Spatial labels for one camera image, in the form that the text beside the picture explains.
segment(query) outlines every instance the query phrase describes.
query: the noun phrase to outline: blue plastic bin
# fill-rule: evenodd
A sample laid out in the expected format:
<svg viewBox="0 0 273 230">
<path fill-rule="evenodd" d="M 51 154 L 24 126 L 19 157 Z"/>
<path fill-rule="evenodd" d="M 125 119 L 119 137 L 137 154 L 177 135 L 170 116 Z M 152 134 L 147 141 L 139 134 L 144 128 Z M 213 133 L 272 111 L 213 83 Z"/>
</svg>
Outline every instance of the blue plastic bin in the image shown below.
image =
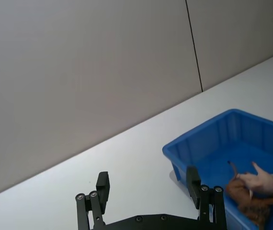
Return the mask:
<svg viewBox="0 0 273 230">
<path fill-rule="evenodd" d="M 186 169 L 194 165 L 203 184 L 225 189 L 233 176 L 227 161 L 234 162 L 239 173 L 256 174 L 252 161 L 273 173 L 273 122 L 241 110 L 228 110 L 176 138 L 163 147 L 163 153 L 184 185 Z M 224 199 L 229 230 L 258 229 L 226 193 Z M 266 229 L 273 230 L 273 206 Z"/>
</svg>

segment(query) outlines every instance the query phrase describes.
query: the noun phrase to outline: white table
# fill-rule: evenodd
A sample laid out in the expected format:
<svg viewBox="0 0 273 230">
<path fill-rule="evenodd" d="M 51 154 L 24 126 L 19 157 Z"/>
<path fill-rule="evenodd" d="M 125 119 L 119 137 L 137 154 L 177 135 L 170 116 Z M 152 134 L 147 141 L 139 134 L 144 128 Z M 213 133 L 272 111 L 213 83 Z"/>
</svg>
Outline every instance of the white table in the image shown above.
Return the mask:
<svg viewBox="0 0 273 230">
<path fill-rule="evenodd" d="M 75 195 L 108 171 L 104 221 L 167 213 L 196 218 L 162 147 L 209 118 L 238 108 L 273 120 L 273 58 L 0 194 L 0 230 L 77 230 Z"/>
</svg>

